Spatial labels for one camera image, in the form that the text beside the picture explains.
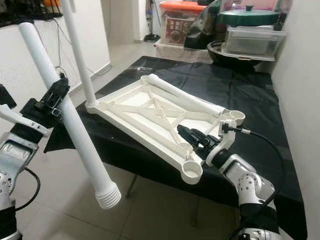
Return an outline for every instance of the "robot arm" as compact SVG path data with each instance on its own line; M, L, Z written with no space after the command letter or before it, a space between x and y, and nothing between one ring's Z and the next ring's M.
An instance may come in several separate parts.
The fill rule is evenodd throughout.
M231 129L236 127L234 121L220 122L220 139L182 125L179 125L177 130L192 145L194 152L205 160L207 165L218 168L237 190L240 225L243 226L238 239L282 240L274 201L264 206L274 194L275 187L269 180L257 174L255 168L243 158L228 151L235 140L235 132L230 130L230 126Z
M49 129L62 118L58 107L70 87L68 79L63 74L60 77L39 102L33 98L28 101L21 110L22 116L11 111L7 104L0 105L0 118L14 123L11 131L0 138L0 240L22 239L17 230L18 208L10 195L18 175L23 170L32 173L27 166L39 148L39 141L48 137Z

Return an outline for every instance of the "white plastic frame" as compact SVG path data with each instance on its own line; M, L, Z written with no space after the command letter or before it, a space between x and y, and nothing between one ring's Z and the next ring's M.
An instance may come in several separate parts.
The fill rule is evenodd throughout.
M89 107L178 169L188 184L199 182L201 160L191 145L179 136L178 124L217 138L221 120L241 124L245 115L206 102L151 74L98 100Z

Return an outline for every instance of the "ribbed pipe end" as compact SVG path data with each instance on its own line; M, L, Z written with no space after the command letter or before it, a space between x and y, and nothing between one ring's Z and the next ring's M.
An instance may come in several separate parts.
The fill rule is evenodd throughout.
M96 193L95 198L102 209L111 209L112 207L117 205L117 203L120 201L121 193L118 189L118 186L115 183L113 183L112 188L110 189L109 192Z

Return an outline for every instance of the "black cable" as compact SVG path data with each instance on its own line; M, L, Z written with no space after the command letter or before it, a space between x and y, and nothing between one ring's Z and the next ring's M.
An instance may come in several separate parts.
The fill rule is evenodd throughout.
M39 39L40 39L40 41L41 41L41 43L42 43L45 51L48 53L48 50L47 50L47 48L45 47L44 41L43 41L43 39L42 39L42 37L41 37L41 35L40 35L39 29L37 28L36 24L33 24L33 26L34 26L36 32L38 33Z
M25 204L23 204L22 206L17 207L15 209L16 212L21 210L21 209L24 209L27 206L29 206L36 199L36 197L38 196L39 191L40 191L40 187L41 187L40 178L37 176L37 174L35 174L32 170L30 170L27 167L24 170L26 170L28 173L30 173L35 178L37 186L36 186L36 190L35 190L35 193L32 196L32 198L29 201L27 201Z
M63 71L65 77L66 77L67 79L69 79L66 70L64 70L64 68L63 68L62 66L56 66L55 69L61 69L61 70Z
M243 129L241 128L233 128L233 127L229 127L230 131L235 131L235 132L242 132ZM266 208L276 197L276 195L280 192L281 188L283 187L285 180L286 180L286 170L285 170L285 160L282 157L280 151L277 149L276 145L267 137L256 133L254 131L247 131L246 134L251 134L254 135L258 138L261 138L263 140L265 140L277 153L279 159L280 159L280 167L281 167L281 178L280 181L278 183L277 188L275 189L275 191L268 197L268 199L261 205L261 208L254 214L252 214L251 216L247 217L244 221L242 221L242 223L239 225L239 227L233 231L233 233L228 237L228 240L232 240L235 236L237 236L239 234L239 232L246 226L246 224L250 221L252 221L257 215L259 215L261 213L261 211L263 210L263 208Z
M52 14L55 13L55 9L54 9L54 5L53 5L53 2L52 0L50 0L50 4L51 4L51 10L52 10Z
M58 9L58 13L61 14L60 9L59 9L59 6L58 6L58 3L57 3L57 0L54 0L54 2L55 2L56 8Z
M60 53L60 31L59 31L59 25L56 25L56 31L57 31L57 38L58 38L58 59L59 59L59 64L55 68L60 68L61 67L61 53Z
M58 28L60 29L60 31L62 32L65 40L71 45L71 41L69 40L69 38L67 37L65 31L62 29L62 27L60 26L60 24L58 23L58 21L55 18L51 19L52 21L55 21L55 24L57 24Z

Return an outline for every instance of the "electrical cable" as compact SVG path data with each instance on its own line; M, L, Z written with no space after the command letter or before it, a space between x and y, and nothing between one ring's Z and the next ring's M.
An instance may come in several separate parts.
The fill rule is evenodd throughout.
M54 5L52 3L52 0L50 0L50 4L51 4L51 10L52 10L52 14L55 12L55 9L54 9Z
M46 53L48 53L48 50L47 50L47 48L45 47L44 41L43 41L43 39L42 39L42 37L41 37L41 35L40 35L39 29L37 28L36 24L33 24L33 26L34 26L36 32L38 33L39 39L40 39L40 41L41 41L41 43L42 43L42 45L43 45Z
M55 69L61 69L61 70L63 71L65 77L66 77L67 79L69 79L66 70L64 70L64 68L63 68L62 66L56 66Z
M67 53L66 53L66 51L64 50L64 45L63 45L63 44L61 44L61 51L62 51L62 52L63 52L63 54L65 55L65 58L66 58L66 60L68 61L68 63L70 64L70 66L71 66L71 68L72 68L73 72L77 75L77 74L78 74L78 72L76 71L76 69L75 69L75 67L74 67L73 63L71 62L70 58L68 57L68 54L67 54Z
M37 174L35 174L32 170L30 170L27 167L24 170L26 170L28 173L30 173L35 178L37 186L36 186L36 190L35 190L35 193L33 194L32 198L29 201L27 201L25 204L23 204L22 206L17 207L15 209L16 212L29 206L38 196L39 191L40 191L40 187L41 187L40 178L37 176Z
M58 27L58 35L57 35L57 37L58 37L58 42L60 43L60 35L59 35L59 30L60 30L60 31L62 32L65 40L72 46L71 41L68 39L67 35L65 34L64 30L62 29L62 27L60 26L60 24L58 23L58 21L57 21L56 19L54 19L54 18L52 18L52 20L55 21L55 24L56 24L57 27ZM58 53L59 53L59 62L61 63L60 44L58 45L58 47L59 47L59 50L58 50ZM64 72L66 72L60 65L57 66L57 67L55 67L55 68L60 68L60 69L62 69ZM112 65L110 66L110 69L108 69L107 71L105 71L105 72L102 73L102 74L94 73L89 67L86 67L86 68L87 68L93 75L98 76L98 77L102 77L104 74L108 73L108 72L112 69Z
M58 3L57 3L57 0L54 0L54 2L55 2L56 8L58 9L58 13L61 14L60 9L59 9L59 6L58 6Z
M242 132L244 134L249 134L249 135L254 135L258 138L263 139L266 141L277 153L279 159L280 159L280 167L281 167L281 178L279 180L278 186L275 189L275 191L268 197L268 199L261 205L260 209L256 211L256 213L252 214L251 216L247 217L240 225L239 227L233 231L233 233L227 238L228 240L232 240L235 236L237 236L240 231L246 226L246 224L250 221L252 221L257 215L261 213L263 208L266 208L276 197L276 195L280 192L281 188L283 187L285 180L286 180L286 170L285 170L285 160L282 157L280 151L277 149L276 145L267 137L256 133L254 131L246 130L243 128L234 128L234 127L229 127L228 131L235 131L235 132Z
M58 60L59 60L59 64L58 66L56 66L55 68L60 68L61 67L61 53L60 53L60 31L59 31L59 25L56 25L56 31L57 31L57 38L58 38Z

